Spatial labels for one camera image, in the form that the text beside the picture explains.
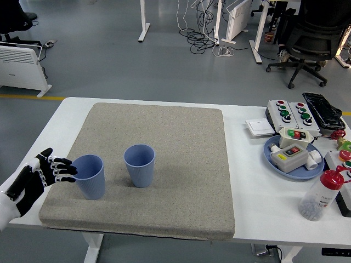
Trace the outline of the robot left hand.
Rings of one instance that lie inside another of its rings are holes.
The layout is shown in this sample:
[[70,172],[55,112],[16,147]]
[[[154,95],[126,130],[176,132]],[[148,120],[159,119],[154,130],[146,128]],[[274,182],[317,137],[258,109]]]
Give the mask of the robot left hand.
[[75,182],[77,168],[72,161],[52,155],[48,148],[16,170],[1,185],[1,232],[8,224],[24,216],[44,193],[56,182]]

